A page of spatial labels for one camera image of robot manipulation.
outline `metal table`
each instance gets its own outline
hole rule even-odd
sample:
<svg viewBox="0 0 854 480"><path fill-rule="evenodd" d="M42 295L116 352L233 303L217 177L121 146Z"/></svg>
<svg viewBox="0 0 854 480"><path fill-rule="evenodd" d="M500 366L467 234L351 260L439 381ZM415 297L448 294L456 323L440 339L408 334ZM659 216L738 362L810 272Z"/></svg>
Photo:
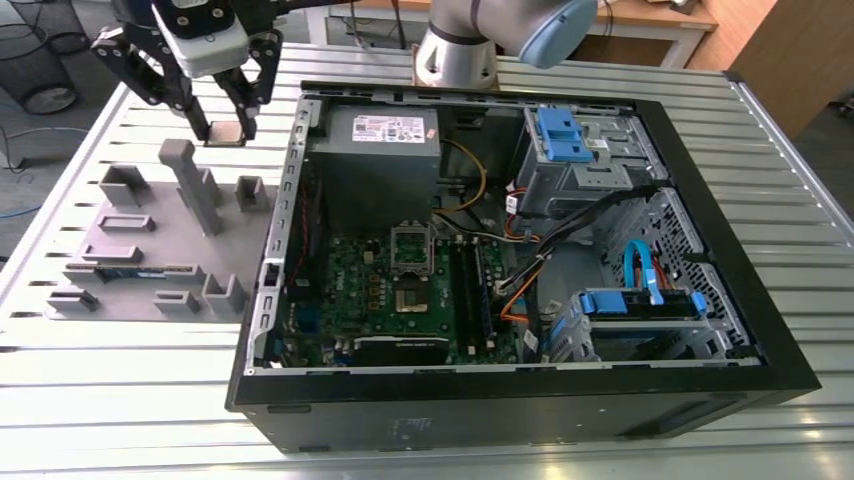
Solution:
<svg viewBox="0 0 854 480"><path fill-rule="evenodd" d="M120 87L0 277L0 476L854 477L854 228L752 95L716 73L580 63L536 71L511 60L499 70L505 90L664 104L824 388L667 441L284 456L223 408L237 325L41 316L102 201L104 170L132 163L169 178L159 144L192 138L183 119ZM405 84L409 72L404 52L285 45L257 140L200 150L196 161L217 180L275 184L300 80ZM196 91L208 118L231 118L213 82Z"/></svg>

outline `blue cable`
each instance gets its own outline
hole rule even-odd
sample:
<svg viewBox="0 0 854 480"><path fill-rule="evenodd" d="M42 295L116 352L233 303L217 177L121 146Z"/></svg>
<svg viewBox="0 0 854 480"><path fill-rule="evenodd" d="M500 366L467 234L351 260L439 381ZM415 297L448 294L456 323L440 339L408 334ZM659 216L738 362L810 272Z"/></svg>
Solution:
<svg viewBox="0 0 854 480"><path fill-rule="evenodd" d="M32 207L28 210L21 210L20 212L12 212L12 213L0 214L0 220L5 220L6 218L20 217L21 215L26 215L28 213L34 212L40 208L41 208L41 205L38 205L37 207Z"/></svg>
<svg viewBox="0 0 854 480"><path fill-rule="evenodd" d="M650 302L652 305L662 305L664 303L664 297L662 297L662 292L658 290L652 254L650 253L650 247L642 240L631 240L623 252L623 278L626 279L626 286L628 288L634 288L635 286L635 252L640 255L640 276L642 282L650 290Z"/></svg>

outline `green motherboard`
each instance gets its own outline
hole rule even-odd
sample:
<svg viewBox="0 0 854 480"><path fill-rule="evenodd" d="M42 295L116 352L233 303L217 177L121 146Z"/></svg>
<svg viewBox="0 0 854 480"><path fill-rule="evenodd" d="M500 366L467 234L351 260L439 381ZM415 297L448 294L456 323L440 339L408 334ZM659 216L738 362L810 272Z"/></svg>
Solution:
<svg viewBox="0 0 854 480"><path fill-rule="evenodd" d="M492 298L493 281L504 274L501 245L429 234L427 241L409 233L391 237L329 239L316 311L300 308L296 316L311 316L317 338L336 342L303 342L300 363L345 365L348 339L380 336L447 340L445 364L515 363L517 334L500 324ZM427 271L399 267L419 264Z"/></svg>

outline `trash can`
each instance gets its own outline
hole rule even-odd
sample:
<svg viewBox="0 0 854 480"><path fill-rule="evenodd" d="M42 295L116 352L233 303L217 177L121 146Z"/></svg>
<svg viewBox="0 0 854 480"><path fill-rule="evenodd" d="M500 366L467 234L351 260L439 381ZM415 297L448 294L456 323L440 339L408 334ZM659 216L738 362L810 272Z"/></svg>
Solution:
<svg viewBox="0 0 854 480"><path fill-rule="evenodd" d="M33 25L0 25L0 87L34 115L65 110L77 100L68 71L48 48L48 34Z"/></svg>
<svg viewBox="0 0 854 480"><path fill-rule="evenodd" d="M89 48L89 37L70 0L9 0L9 3L24 23L46 32L53 53L70 55Z"/></svg>

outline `motherboard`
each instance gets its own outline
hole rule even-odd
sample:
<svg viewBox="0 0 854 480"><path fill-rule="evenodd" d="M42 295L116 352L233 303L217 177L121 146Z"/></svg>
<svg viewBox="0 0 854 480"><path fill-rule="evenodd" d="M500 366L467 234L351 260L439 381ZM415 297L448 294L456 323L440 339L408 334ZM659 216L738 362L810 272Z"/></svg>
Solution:
<svg viewBox="0 0 854 480"><path fill-rule="evenodd" d="M288 329L304 334L284 346L288 363L517 361L516 332L493 308L493 283L504 274L501 245L436 238L433 231L412 222L385 235L332 236L323 294L293 302L288 312Z"/></svg>

